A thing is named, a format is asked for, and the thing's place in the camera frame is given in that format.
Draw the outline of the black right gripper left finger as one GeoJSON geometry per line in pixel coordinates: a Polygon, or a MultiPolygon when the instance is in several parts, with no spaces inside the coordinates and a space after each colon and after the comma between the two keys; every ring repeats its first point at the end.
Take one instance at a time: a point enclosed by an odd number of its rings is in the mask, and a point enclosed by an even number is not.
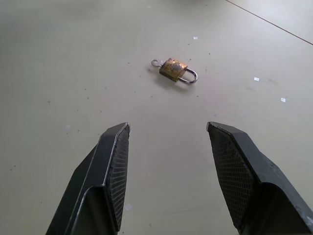
{"type": "Polygon", "coordinates": [[[108,128],[74,170],[48,235],[116,235],[127,184],[129,123],[108,128]]]}

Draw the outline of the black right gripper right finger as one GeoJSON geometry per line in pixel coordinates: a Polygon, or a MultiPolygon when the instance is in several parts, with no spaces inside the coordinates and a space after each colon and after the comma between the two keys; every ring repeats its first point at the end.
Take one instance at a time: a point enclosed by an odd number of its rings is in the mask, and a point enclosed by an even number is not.
{"type": "Polygon", "coordinates": [[[249,135],[233,126],[206,127],[218,181],[240,235],[311,235],[313,211],[249,135]]]}

